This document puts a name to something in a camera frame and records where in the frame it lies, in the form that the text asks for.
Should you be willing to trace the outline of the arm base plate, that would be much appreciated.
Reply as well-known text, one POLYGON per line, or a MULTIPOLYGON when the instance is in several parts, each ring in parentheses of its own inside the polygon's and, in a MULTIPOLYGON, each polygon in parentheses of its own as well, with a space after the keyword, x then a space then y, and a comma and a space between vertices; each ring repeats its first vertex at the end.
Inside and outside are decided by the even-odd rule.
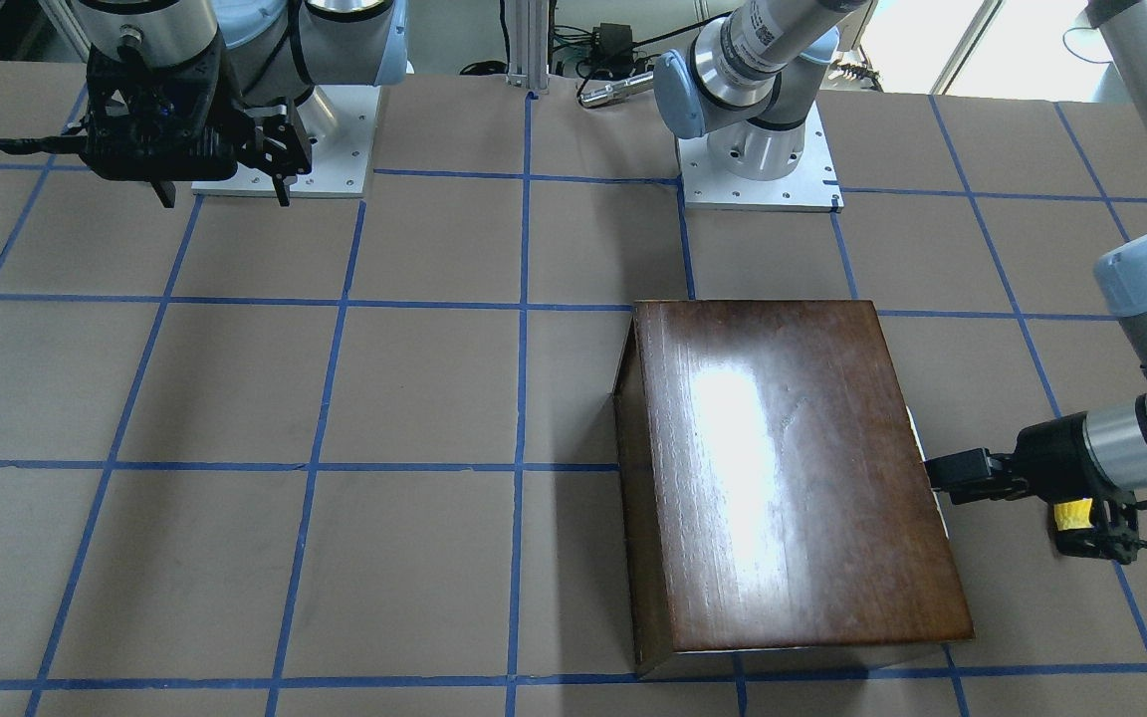
POLYGON ((749 122, 674 140, 686 204, 709 210, 830 212, 845 208, 818 106, 803 125, 749 122))
POLYGON ((226 119, 245 114, 245 146, 218 167, 187 178, 197 195, 231 198, 362 198, 370 176, 381 89, 315 85, 301 101, 266 106, 231 100, 226 119))

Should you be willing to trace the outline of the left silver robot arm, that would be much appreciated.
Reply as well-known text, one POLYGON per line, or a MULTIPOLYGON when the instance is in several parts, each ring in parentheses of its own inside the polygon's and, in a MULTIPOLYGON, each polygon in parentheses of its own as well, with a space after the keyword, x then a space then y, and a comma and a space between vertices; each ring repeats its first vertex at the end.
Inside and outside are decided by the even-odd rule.
MULTIPOLYGON (((791 79, 822 60, 820 41, 855 1, 747 1, 710 20, 688 50, 669 50, 651 75, 657 109, 679 139, 709 137, 739 120, 766 130, 802 125, 814 79, 791 79)), ((1089 1, 1147 131, 1147 1, 1089 1)), ((1147 381, 1147 235, 1103 254, 1095 280, 1147 381)), ((1014 452, 973 449, 927 463, 933 489, 955 504, 1037 496, 1048 502, 1124 499, 1147 488, 1147 393, 1109 408, 1024 428, 1014 452)))

